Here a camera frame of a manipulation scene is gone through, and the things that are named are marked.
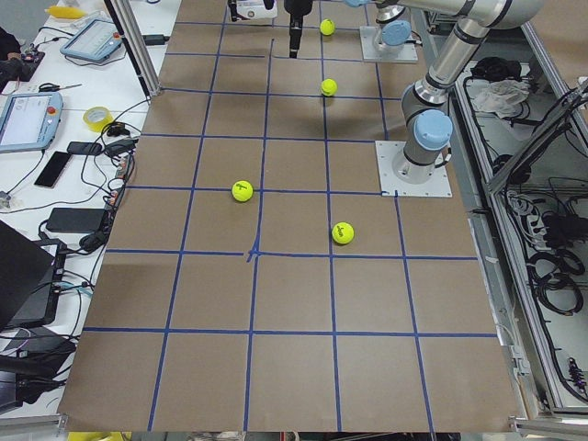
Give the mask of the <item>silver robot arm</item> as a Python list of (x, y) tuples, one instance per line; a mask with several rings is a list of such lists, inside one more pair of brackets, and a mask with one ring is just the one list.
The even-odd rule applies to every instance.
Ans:
[(435, 160), (453, 132), (450, 118), (440, 110), (448, 91), (493, 28), (525, 24), (542, 8), (542, 1), (378, 1), (379, 17), (390, 23), (390, 13), (404, 8), (428, 10), (456, 17), (457, 23), (427, 74), (404, 92), (401, 107), (408, 141), (392, 161), (400, 180), (422, 184), (430, 179)]
[[(413, 34), (410, 18), (405, 6), (396, 1), (375, 1), (378, 5), (377, 26), (374, 43), (377, 49), (397, 49), (411, 41)], [(304, 18), (313, 7), (313, 1), (283, 1), (288, 15), (289, 57), (296, 58), (304, 28)], [(231, 22), (273, 19), (277, 17), (277, 1), (227, 1)]]

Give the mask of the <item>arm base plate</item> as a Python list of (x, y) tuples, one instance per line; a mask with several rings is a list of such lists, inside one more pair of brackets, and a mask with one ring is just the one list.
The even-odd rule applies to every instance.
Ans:
[(404, 156), (405, 141), (376, 141), (380, 193), (384, 197), (451, 198), (447, 168), (439, 154), (435, 162), (420, 166)]
[(365, 62), (417, 63), (418, 55), (414, 43), (390, 46), (381, 40), (379, 27), (359, 28), (362, 56)]

